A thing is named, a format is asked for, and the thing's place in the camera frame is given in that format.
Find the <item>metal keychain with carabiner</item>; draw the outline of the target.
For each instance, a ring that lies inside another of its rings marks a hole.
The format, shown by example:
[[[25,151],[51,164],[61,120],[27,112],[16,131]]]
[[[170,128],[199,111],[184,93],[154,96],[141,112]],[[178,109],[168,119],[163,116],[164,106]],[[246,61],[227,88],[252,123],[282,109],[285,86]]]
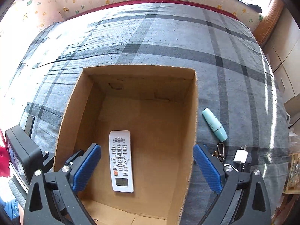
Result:
[[[213,156],[216,157],[221,163],[224,163],[225,145],[222,142],[217,144],[217,149],[213,152]]]

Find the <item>small white charger plug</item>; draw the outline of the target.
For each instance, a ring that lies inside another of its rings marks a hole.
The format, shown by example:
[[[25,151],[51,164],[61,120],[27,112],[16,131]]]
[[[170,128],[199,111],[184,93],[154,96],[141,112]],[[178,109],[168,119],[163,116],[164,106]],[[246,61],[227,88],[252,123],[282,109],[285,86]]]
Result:
[[[236,151],[233,162],[236,164],[245,164],[248,157],[248,151],[246,145]]]

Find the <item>white air conditioner remote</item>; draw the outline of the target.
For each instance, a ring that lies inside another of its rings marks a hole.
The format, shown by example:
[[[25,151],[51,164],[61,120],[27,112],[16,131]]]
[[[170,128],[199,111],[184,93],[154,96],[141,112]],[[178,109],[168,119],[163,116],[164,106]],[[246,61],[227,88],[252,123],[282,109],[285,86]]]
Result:
[[[131,139],[128,130],[116,130],[109,133],[109,161],[112,190],[133,193]]]

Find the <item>teal cylindrical bottle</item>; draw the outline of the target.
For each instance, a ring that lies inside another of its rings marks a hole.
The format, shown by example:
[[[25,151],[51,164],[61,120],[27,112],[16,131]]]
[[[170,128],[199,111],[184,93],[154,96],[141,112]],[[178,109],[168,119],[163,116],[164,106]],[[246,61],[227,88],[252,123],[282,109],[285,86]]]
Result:
[[[207,124],[213,131],[214,135],[221,141],[224,142],[227,140],[227,132],[225,131],[223,125],[220,123],[218,118],[214,115],[214,113],[209,109],[205,108],[202,111],[202,116],[206,120]]]

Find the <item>brown cardboard box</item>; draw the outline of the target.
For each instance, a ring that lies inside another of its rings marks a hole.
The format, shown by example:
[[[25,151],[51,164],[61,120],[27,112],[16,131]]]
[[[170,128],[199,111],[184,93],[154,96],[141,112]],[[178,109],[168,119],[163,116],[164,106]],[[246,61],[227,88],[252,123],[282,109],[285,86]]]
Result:
[[[86,67],[63,116],[54,168],[93,143],[101,159],[79,193],[96,224],[179,224],[192,172],[198,89],[193,69]],[[129,131],[132,193],[112,189],[109,134]]]

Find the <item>black round charger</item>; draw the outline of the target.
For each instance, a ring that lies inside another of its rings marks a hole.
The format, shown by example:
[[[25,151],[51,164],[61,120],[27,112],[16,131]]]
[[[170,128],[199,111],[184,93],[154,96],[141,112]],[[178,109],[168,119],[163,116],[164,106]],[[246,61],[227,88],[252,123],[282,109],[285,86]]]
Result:
[[[250,173],[251,171],[251,164],[250,163],[240,163],[237,167],[239,172]]]

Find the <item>black smartphone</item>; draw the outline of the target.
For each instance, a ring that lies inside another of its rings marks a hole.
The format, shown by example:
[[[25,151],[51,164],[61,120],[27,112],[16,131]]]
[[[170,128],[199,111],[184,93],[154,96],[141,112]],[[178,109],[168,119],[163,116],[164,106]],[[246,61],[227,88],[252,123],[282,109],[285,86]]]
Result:
[[[31,138],[31,135],[32,135],[34,121],[35,121],[35,118],[34,118],[34,116],[31,116],[31,115],[29,115],[26,119],[24,132],[29,136],[29,138]]]

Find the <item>wooden shelf with snacks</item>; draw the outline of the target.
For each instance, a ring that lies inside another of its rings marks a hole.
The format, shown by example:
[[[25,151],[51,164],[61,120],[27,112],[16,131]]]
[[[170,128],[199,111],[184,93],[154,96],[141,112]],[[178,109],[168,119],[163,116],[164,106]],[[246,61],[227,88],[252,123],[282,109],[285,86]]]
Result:
[[[299,153],[290,154],[291,163],[283,193],[299,194]]]

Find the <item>white plastic bags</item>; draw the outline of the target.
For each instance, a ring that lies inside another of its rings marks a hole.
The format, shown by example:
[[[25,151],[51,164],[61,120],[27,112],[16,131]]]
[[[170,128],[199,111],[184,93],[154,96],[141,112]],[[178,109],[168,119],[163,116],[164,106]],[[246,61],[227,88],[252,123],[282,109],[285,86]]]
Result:
[[[289,154],[299,153],[299,112],[288,118],[288,147]]]

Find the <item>beige wardrobe with drawers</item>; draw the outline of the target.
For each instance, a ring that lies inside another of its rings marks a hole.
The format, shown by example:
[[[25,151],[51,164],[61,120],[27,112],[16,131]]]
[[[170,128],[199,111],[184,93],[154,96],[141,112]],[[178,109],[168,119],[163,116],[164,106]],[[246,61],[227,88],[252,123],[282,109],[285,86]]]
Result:
[[[286,111],[299,113],[299,26],[284,9],[263,48],[278,82]]]

